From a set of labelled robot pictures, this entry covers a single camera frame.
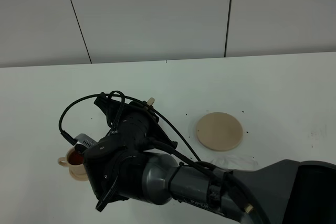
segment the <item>white wall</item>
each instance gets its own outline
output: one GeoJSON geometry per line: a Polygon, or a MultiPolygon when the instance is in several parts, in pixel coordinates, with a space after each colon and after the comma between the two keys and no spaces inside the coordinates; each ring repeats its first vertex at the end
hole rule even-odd
{"type": "Polygon", "coordinates": [[[223,57],[229,0],[72,0],[92,62],[223,57]]]}
{"type": "Polygon", "coordinates": [[[232,0],[227,56],[336,51],[336,0],[232,0]]]}
{"type": "Polygon", "coordinates": [[[0,0],[0,67],[89,63],[70,0],[0,0]]]}

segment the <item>white table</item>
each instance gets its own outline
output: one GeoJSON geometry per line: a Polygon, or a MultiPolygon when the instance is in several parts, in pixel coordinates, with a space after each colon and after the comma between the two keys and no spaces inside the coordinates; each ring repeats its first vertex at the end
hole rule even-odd
{"type": "MultiPolygon", "coordinates": [[[[336,163],[335,66],[331,52],[0,69],[0,223],[235,223],[173,201],[128,200],[98,213],[89,183],[57,165],[70,148],[58,131],[62,111],[82,96],[121,90],[156,98],[155,108],[205,161],[234,154],[260,167],[286,158],[336,163]],[[248,132],[232,151],[210,151],[195,137],[196,122],[215,111],[235,116],[248,132]]],[[[63,125],[96,140],[108,130],[93,99],[73,107],[63,125]]]]}

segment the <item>beige mug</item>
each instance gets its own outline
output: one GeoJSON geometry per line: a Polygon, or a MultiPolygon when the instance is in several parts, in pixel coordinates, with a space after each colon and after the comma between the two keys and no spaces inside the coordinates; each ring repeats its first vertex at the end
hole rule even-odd
{"type": "Polygon", "coordinates": [[[69,167],[69,174],[71,177],[77,181],[87,181],[89,180],[83,163],[81,164],[71,164],[69,163],[69,157],[75,152],[75,148],[71,148],[65,157],[60,157],[57,162],[60,166],[69,167]]]}

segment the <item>round beige plate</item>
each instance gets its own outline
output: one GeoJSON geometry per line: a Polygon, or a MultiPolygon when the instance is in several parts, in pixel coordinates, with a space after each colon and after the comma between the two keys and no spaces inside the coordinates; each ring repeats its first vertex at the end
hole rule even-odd
{"type": "Polygon", "coordinates": [[[215,112],[199,120],[196,134],[205,147],[215,151],[228,151],[241,143],[243,128],[232,115],[215,112]]]}

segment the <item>mug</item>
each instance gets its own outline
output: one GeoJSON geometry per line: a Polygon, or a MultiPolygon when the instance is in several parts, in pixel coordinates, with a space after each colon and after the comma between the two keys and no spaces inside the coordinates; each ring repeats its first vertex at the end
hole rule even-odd
{"type": "Polygon", "coordinates": [[[69,167],[69,174],[73,179],[77,181],[89,180],[83,165],[82,157],[76,153],[75,148],[71,148],[65,157],[60,157],[57,162],[60,166],[69,167]]]}

